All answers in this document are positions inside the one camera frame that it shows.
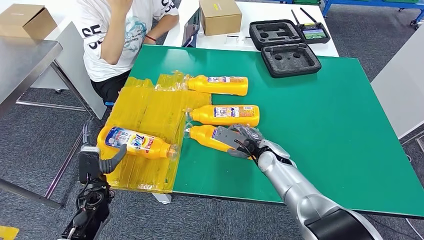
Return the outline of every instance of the product label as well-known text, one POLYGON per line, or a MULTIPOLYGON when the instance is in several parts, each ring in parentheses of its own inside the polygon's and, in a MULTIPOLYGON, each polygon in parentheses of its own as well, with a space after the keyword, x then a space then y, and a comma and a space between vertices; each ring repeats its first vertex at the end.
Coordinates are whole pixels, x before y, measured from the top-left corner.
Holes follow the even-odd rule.
POLYGON ((208 83, 242 83, 243 77, 238 76, 211 76, 207 78, 208 83))
POLYGON ((114 148, 119 148, 122 144, 126 144, 127 148, 145 150, 146 153, 149 153, 154 140, 154 136, 140 134, 136 131, 115 126, 107 134, 105 144, 114 148))
POLYGON ((239 118, 239 117, 254 117, 255 112, 251 106, 233 106, 222 107, 218 106, 213 109, 213 116, 216 118, 239 118))

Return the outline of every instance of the black case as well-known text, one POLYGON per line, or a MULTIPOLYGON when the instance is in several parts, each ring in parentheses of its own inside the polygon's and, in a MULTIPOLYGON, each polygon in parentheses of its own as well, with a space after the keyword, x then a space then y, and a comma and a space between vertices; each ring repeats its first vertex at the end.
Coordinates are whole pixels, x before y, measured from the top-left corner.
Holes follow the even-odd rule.
POLYGON ((253 21, 249 34, 259 51, 263 47, 298 44, 305 41, 299 28, 290 20, 253 21))
POLYGON ((273 78, 314 74, 321 69, 317 56, 305 43, 266 46, 261 56, 273 78))

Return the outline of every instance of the yellow bottle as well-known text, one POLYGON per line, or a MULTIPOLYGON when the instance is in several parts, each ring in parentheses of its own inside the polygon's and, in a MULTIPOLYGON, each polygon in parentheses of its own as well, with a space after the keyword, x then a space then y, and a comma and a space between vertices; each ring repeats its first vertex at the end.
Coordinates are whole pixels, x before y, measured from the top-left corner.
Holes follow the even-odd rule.
POLYGON ((189 112, 189 119, 202 124, 230 126, 259 124, 259 107, 255 105, 205 105, 189 112))
POLYGON ((147 159, 174 158, 178 155, 178 145, 168 144, 162 139, 124 129, 121 127, 105 126, 97 137, 101 147, 119 148, 126 144, 128 154, 143 156, 147 159))
POLYGON ((212 125, 202 125, 202 126, 189 126, 185 129, 185 137, 196 140, 199 144, 216 149, 219 151, 227 152, 228 149, 232 147, 228 146, 225 143, 222 143, 216 139, 214 136, 217 132, 217 128, 212 125))
POLYGON ((209 94, 230 94, 246 96, 249 81, 244 76, 204 76, 186 79, 188 89, 209 94))

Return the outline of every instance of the white t-shirt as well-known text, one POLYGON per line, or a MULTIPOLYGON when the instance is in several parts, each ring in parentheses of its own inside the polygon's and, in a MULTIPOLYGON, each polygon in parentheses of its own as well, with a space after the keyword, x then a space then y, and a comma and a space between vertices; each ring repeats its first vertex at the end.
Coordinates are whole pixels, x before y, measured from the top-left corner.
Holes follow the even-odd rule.
POLYGON ((73 23, 84 40, 84 63, 94 82, 102 82, 129 71, 139 54, 153 18, 178 15, 172 0, 133 0, 125 20, 125 43, 116 65, 100 58, 102 42, 109 29, 111 7, 108 0, 76 0, 73 23))

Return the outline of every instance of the black shorts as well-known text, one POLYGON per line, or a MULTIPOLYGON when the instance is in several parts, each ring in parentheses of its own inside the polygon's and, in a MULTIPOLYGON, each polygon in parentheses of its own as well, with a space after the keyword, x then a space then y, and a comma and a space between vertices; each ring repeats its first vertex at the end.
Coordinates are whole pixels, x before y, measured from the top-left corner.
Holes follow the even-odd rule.
POLYGON ((115 103, 119 96, 118 92, 124 87, 130 72, 131 70, 104 81, 97 82, 91 80, 91 85, 97 95, 103 99, 104 103, 115 103))

